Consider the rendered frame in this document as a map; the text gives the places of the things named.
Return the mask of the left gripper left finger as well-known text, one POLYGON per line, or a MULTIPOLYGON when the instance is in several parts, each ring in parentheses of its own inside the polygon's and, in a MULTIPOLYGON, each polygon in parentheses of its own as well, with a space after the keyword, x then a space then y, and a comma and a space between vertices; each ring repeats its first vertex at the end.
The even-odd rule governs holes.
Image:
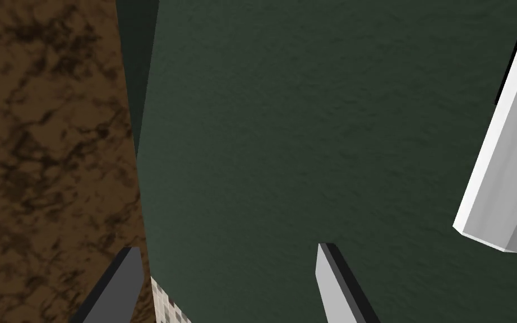
POLYGON ((144 277, 140 249, 122 248, 69 323, 130 323, 144 277))

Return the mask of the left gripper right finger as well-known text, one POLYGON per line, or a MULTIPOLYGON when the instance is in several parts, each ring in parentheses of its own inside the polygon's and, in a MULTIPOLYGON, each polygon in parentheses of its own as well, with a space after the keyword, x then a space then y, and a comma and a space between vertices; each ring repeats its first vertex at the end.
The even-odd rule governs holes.
POLYGON ((327 323, 381 323, 335 244, 318 244, 315 277, 327 323))

